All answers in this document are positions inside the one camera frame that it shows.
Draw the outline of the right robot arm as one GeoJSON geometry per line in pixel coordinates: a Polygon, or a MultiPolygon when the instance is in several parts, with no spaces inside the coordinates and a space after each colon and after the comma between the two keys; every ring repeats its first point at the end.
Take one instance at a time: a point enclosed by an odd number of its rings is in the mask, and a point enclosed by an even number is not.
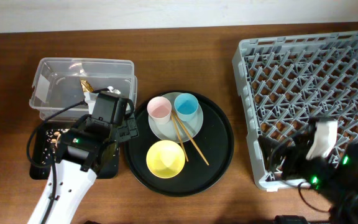
{"type": "Polygon", "coordinates": [[[272,149],[268,167],[276,168],[283,159],[283,180],[301,177],[330,201],[330,223],[358,223],[358,142],[349,143],[338,165],[331,165],[326,159],[337,142],[337,129],[333,118],[311,118],[289,137],[292,144],[283,141],[272,149]]]}

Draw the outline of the yellow bowl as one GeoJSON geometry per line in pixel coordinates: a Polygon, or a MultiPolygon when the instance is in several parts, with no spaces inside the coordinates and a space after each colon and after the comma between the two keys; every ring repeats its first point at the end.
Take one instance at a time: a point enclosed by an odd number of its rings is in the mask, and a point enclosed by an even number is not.
{"type": "Polygon", "coordinates": [[[185,153],[180,145],[169,140],[154,143],[147,151],[145,160],[148,170],[161,179],[177,176],[186,162],[185,153]]]}

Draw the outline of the gold foil wrapper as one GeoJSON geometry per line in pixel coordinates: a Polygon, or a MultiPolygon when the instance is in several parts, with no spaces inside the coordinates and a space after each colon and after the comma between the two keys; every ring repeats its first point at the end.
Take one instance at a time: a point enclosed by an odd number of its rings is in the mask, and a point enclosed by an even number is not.
{"type": "Polygon", "coordinates": [[[90,85],[90,83],[85,79],[80,79],[80,85],[84,93],[86,92],[94,92],[93,87],[90,85]]]}

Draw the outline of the white tissue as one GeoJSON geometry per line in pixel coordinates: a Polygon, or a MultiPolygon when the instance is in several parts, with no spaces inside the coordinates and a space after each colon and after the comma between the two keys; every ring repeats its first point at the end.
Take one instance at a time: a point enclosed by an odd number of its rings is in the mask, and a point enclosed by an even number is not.
{"type": "Polygon", "coordinates": [[[122,93],[118,89],[113,88],[112,86],[108,86],[107,88],[103,88],[103,89],[99,89],[99,90],[94,90],[92,92],[85,90],[83,94],[85,96],[85,103],[88,105],[89,114],[93,113],[97,96],[99,95],[99,93],[101,91],[107,91],[107,92],[114,93],[119,96],[123,96],[122,93]]]}

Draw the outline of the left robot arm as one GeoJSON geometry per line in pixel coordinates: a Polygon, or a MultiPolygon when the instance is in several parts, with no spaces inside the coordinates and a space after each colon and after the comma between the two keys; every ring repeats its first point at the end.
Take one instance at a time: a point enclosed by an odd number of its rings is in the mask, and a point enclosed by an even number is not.
{"type": "Polygon", "coordinates": [[[92,112],[78,118],[51,145],[50,173],[29,223],[70,223],[101,169],[122,143],[139,135],[129,98],[109,91],[96,95],[92,112]]]}

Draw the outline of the food scraps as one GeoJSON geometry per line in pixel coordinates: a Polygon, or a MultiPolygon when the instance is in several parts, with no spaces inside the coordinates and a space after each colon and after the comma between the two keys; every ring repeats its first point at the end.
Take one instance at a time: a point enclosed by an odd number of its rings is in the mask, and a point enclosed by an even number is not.
{"type": "Polygon", "coordinates": [[[42,165],[47,165],[50,162],[51,155],[55,155],[58,142],[62,134],[66,133],[68,129],[49,129],[45,134],[45,141],[42,143],[41,160],[42,165]]]}

